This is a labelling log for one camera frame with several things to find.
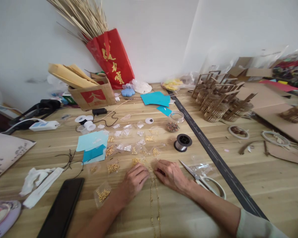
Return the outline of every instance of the sleeve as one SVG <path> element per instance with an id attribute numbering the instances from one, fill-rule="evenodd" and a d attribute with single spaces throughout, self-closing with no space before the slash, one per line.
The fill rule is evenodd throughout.
<path id="1" fill-rule="evenodd" d="M 241 209 L 237 238 L 288 238 L 269 221 Z"/>

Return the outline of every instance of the black strip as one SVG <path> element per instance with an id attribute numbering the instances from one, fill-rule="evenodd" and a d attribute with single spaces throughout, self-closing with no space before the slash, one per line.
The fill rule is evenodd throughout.
<path id="1" fill-rule="evenodd" d="M 219 155 L 219 153 L 216 151 L 216 149 L 213 147 L 213 145 L 210 143 L 210 141 L 206 138 L 204 133 L 201 131 L 199 126 L 195 123 L 193 118 L 190 116 L 190 114 L 187 112 L 187 110 L 183 107 L 181 102 L 176 96 L 171 96 L 173 100 L 175 100 L 175 104 L 178 107 L 178 109 L 184 114 L 184 118 L 186 119 L 187 123 L 191 127 L 192 131 L 196 135 L 196 137 L 199 139 L 200 143 L 203 145 L 204 149 L 212 159 L 215 166 L 218 168 L 220 173 L 222 174 L 223 178 L 241 203 L 242 207 L 248 211 L 249 213 L 264 218 L 266 220 L 267 217 L 264 215 L 262 210 L 258 207 L 258 205 L 255 203 L 255 201 L 252 199 L 251 195 L 248 194 L 246 189 L 243 187 L 241 182 L 237 179 L 237 177 L 234 175 L 234 173 L 231 171 L 231 169 L 228 167 L 228 165 L 224 162 L 222 157 Z"/>

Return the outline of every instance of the blue paper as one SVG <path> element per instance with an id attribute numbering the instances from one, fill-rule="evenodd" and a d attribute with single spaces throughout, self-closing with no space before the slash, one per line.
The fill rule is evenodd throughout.
<path id="1" fill-rule="evenodd" d="M 169 116 L 170 113 L 172 112 L 169 108 L 166 108 L 164 106 L 157 107 L 157 109 L 161 111 L 163 114 L 165 114 L 166 116 Z"/>
<path id="2" fill-rule="evenodd" d="M 145 105 L 157 104 L 157 105 L 169 107 L 169 103 L 170 103 L 170 96 L 169 95 L 165 96 L 161 92 L 142 94 L 141 98 Z"/>
<path id="3" fill-rule="evenodd" d="M 107 147 L 108 135 L 103 131 L 92 132 L 78 138 L 76 151 L 91 150 L 102 144 Z"/>
<path id="4" fill-rule="evenodd" d="M 104 153 L 105 148 L 106 148 L 106 146 L 101 145 L 101 146 L 94 148 L 92 150 L 88 150 L 88 151 L 85 150 L 84 156 L 83 156 L 83 163 L 86 163 L 87 161 L 102 155 Z"/>

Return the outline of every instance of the blue sponge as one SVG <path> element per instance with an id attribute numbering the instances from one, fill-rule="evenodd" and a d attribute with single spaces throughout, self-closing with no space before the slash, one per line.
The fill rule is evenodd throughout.
<path id="1" fill-rule="evenodd" d="M 132 95 L 135 95 L 135 91 L 131 88 L 126 88 L 122 90 L 122 96 L 123 97 L 131 97 Z"/>

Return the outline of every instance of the black string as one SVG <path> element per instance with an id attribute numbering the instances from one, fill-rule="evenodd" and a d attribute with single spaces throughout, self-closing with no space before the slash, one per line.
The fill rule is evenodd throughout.
<path id="1" fill-rule="evenodd" d="M 114 122 L 113 124 L 111 124 L 110 126 L 107 125 L 107 122 L 106 122 L 105 119 L 103 119 L 103 120 L 99 120 L 99 121 L 97 121 L 97 122 L 104 121 L 104 122 L 105 122 L 105 125 L 106 125 L 107 127 L 111 127 L 112 125 L 114 125 L 114 124 L 118 121 L 118 117 L 113 117 L 113 116 L 116 114 L 116 112 L 113 111 L 113 113 L 114 113 L 114 114 L 112 115 L 112 119 L 116 119 L 116 120 L 115 120 L 115 122 Z"/>
<path id="2" fill-rule="evenodd" d="M 80 171 L 80 173 L 79 173 L 77 176 L 74 177 L 74 178 L 77 178 L 77 177 L 81 174 L 81 172 L 84 170 L 84 162 L 81 161 L 81 160 L 72 162 L 72 160 L 73 160 L 73 158 L 74 158 L 74 156 L 75 156 L 75 153 L 76 153 L 76 151 L 74 151 L 74 154 L 72 154 L 72 153 L 71 153 L 71 150 L 70 150 L 70 153 L 69 153 L 69 154 L 59 154 L 59 155 L 55 155 L 55 157 L 56 157 L 56 156 L 60 156 L 60 155 L 66 155 L 66 156 L 69 157 L 69 161 L 68 161 L 67 164 L 62 168 L 62 169 L 65 169 L 63 172 L 65 172 L 68 168 L 72 169 L 71 164 L 74 164 L 74 163 L 77 163 L 77 162 L 81 162 L 81 163 L 83 163 L 82 170 Z"/>

